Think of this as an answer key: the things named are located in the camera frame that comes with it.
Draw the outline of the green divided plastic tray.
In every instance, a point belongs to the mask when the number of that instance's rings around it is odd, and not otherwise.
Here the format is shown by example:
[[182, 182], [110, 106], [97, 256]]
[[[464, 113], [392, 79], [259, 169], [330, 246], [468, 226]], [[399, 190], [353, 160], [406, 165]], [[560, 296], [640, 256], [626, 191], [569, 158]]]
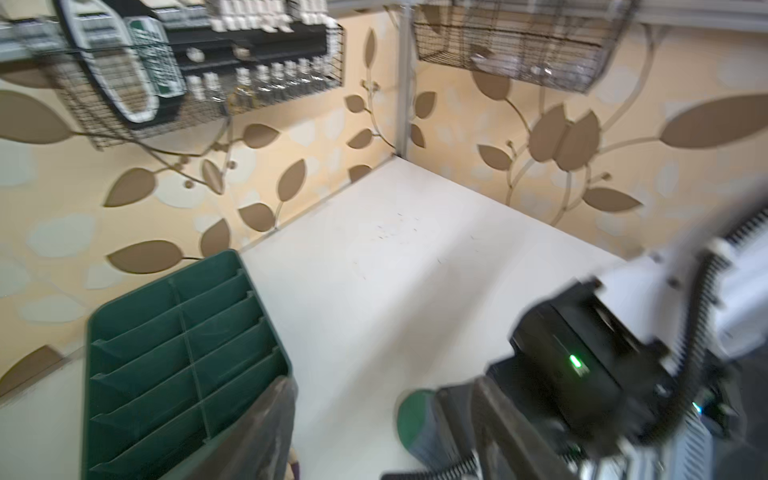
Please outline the green divided plastic tray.
[[292, 373], [233, 250], [104, 304], [85, 348], [85, 479], [162, 477]]

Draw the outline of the purple sock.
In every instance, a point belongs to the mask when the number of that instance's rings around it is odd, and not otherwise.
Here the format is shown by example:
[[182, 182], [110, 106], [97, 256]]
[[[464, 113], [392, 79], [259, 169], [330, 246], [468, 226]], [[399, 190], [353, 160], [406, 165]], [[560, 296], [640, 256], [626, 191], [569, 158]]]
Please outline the purple sock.
[[299, 480], [300, 479], [300, 463], [296, 451], [291, 448], [288, 452], [287, 467], [285, 470], [284, 480]]

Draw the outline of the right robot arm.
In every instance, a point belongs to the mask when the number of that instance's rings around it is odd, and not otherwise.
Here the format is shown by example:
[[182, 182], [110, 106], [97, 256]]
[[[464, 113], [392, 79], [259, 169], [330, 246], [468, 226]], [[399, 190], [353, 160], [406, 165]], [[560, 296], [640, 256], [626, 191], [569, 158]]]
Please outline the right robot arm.
[[415, 478], [709, 476], [690, 441], [742, 430], [736, 363], [767, 342], [766, 198], [532, 305], [508, 340], [482, 375], [400, 400]]

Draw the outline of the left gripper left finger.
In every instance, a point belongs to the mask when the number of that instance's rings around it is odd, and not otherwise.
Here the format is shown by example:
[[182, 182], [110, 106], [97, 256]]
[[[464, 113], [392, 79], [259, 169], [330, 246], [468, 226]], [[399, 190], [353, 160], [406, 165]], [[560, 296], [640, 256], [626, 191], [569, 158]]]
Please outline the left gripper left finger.
[[164, 477], [284, 479], [288, 452], [293, 448], [297, 397], [295, 380], [278, 377], [221, 437]]

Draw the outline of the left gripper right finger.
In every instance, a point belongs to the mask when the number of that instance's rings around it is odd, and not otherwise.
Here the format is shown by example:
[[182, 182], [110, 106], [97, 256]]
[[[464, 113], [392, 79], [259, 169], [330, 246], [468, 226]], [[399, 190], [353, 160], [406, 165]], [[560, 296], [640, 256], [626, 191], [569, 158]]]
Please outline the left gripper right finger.
[[490, 378], [473, 381], [470, 408], [482, 478], [505, 477], [499, 458], [508, 465], [509, 479], [576, 477]]

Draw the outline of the blue orange striped sock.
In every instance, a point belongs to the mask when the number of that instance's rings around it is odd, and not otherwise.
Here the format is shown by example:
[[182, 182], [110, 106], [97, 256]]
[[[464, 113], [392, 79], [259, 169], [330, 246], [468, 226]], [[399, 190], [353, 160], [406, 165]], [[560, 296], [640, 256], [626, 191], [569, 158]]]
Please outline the blue orange striped sock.
[[407, 393], [396, 411], [396, 431], [405, 450], [430, 470], [457, 464], [473, 453], [470, 421], [471, 386]]

